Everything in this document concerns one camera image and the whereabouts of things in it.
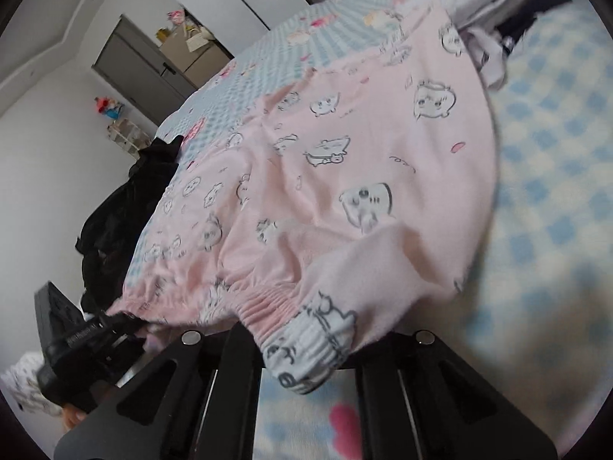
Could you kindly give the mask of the person's left hand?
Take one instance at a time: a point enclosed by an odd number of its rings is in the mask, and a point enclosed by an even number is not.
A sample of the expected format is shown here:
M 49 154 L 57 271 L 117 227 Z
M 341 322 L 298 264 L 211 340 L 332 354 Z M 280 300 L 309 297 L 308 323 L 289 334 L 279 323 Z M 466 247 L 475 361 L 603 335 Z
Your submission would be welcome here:
M 87 413 L 74 407 L 73 405 L 64 406 L 62 409 L 62 422 L 64 429 L 73 430 L 87 418 Z

